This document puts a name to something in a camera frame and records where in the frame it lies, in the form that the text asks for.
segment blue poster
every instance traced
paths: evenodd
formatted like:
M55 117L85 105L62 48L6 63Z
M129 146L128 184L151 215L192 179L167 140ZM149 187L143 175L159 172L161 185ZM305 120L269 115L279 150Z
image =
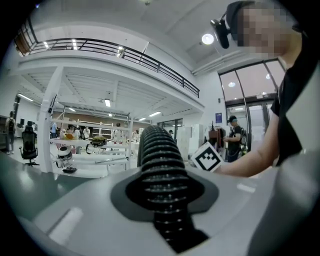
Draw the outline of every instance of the blue poster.
M215 113L215 122L222 123L222 113Z

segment black shirt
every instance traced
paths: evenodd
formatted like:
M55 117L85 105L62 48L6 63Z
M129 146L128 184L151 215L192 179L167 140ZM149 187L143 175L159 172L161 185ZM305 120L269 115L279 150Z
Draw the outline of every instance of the black shirt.
M239 125L233 127L233 129L230 132L229 137L233 138L236 136L236 134L240 134L241 135L241 127ZM228 142L228 152L229 155L231 155L232 153L236 153L238 150L240 149L240 140L239 141L229 141Z
M282 84L279 88L276 98L272 104L271 110L279 117L278 124L278 144L280 165L287 157L297 154L302 150L300 141L286 117L287 111L299 97L304 87L312 76L318 59L315 51L312 51L311 44L306 36L302 36L302 49L294 62L293 67L285 73Z

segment person in black shirt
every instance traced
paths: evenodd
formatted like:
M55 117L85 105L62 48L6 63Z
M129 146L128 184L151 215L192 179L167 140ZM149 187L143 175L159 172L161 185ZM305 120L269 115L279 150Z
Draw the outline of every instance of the person in black shirt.
M274 114L262 145L237 161L220 167L216 172L221 174L250 177L267 169L276 158L279 157L277 165L280 165L302 150L286 114L316 69L318 57L315 46L299 26L285 26L274 15L274 9L267 10L260 4L252 1L229 4L226 21L231 36L238 46L251 47L258 53L268 54L270 58L281 59L285 63L286 73L272 104Z
M228 162L232 163L238 159L240 152L241 127L234 115L230 116L229 123L232 126L232 130L229 137L223 140L228 142Z

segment office chair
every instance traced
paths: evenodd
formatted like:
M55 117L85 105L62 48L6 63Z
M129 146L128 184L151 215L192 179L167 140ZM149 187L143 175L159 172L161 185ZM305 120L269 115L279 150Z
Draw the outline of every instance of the office chair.
M36 144L36 133L32 126L26 126L24 132L22 133L23 140L23 151L22 146L19 147L20 153L23 159L29 160L25 163L28 166L38 166L39 164L31 162L32 159L35 159L38 156L38 149L35 147Z

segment chair backrest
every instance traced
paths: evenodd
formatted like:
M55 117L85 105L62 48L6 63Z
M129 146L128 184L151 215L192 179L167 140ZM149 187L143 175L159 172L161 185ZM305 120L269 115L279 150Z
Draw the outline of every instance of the chair backrest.
M36 133L32 126L26 126L22 133L23 153L26 155L36 152Z

